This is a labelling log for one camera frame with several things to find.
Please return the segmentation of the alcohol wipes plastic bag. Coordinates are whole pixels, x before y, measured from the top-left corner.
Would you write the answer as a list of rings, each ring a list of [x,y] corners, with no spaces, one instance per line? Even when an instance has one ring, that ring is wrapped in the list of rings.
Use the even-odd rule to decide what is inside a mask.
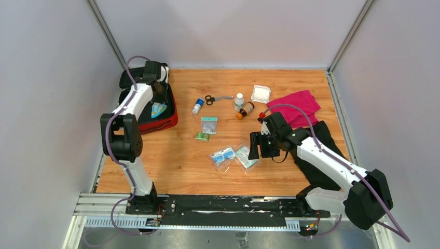
[[[208,155],[208,159],[217,171],[227,168],[236,158],[233,147],[223,147]]]

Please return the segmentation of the blue plaster pack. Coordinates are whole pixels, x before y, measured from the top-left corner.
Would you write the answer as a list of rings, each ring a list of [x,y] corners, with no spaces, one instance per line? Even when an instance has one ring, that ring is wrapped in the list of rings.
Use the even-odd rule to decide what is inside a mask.
[[[151,119],[157,118],[168,108],[167,104],[154,102],[150,113]]]

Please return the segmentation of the black handled scissors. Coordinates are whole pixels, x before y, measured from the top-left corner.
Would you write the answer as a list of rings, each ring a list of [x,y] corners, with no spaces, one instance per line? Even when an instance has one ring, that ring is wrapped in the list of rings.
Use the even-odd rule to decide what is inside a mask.
[[[232,96],[211,96],[211,95],[206,95],[204,99],[205,99],[206,105],[210,106],[215,101],[219,101],[219,100],[232,100],[233,97]]]

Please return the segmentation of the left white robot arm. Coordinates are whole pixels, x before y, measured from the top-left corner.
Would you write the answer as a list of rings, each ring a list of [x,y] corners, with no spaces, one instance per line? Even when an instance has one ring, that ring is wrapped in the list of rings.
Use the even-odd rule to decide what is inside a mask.
[[[143,140],[138,119],[147,104],[161,93],[160,87],[168,84],[169,67],[165,63],[146,61],[139,79],[129,70],[126,73],[132,83],[127,95],[115,110],[100,117],[103,151],[121,166],[130,184],[126,213],[154,214],[159,200],[141,159]]]

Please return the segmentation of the white blue small bottle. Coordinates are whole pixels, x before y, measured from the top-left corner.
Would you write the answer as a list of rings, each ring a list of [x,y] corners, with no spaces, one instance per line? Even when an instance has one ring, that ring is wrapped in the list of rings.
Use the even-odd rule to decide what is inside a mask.
[[[195,105],[193,106],[193,108],[192,108],[192,110],[191,110],[191,113],[192,113],[193,115],[197,115],[197,114],[200,112],[200,110],[201,110],[203,104],[204,104],[204,99],[202,99],[202,98],[198,98],[198,99],[196,100],[196,102],[195,102]]]

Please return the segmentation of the white gauze pack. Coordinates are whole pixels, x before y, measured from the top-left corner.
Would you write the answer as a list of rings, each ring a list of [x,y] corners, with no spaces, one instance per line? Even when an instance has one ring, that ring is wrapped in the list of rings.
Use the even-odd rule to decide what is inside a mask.
[[[270,101],[271,89],[266,86],[254,85],[251,101],[267,104]]]

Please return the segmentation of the teal topped blister bag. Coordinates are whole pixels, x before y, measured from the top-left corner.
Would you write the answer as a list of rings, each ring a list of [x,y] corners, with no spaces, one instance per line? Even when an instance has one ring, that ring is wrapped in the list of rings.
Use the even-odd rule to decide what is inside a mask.
[[[202,117],[201,130],[206,134],[216,134],[218,118],[217,117]]]

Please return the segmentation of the green small packet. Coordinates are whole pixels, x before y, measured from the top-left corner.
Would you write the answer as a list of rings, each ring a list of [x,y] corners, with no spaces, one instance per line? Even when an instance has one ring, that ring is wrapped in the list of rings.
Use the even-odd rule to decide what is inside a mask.
[[[195,135],[195,140],[196,141],[208,142],[209,139],[210,139],[210,134],[208,134],[208,133],[198,132]]]

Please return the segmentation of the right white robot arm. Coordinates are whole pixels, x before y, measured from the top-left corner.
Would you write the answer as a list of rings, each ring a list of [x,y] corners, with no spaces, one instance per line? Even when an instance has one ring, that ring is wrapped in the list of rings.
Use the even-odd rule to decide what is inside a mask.
[[[390,216],[393,200],[386,176],[352,164],[324,145],[309,129],[282,128],[250,133],[249,159],[272,158],[281,151],[305,162],[300,167],[310,185],[296,196],[297,212],[345,215],[367,230]]]

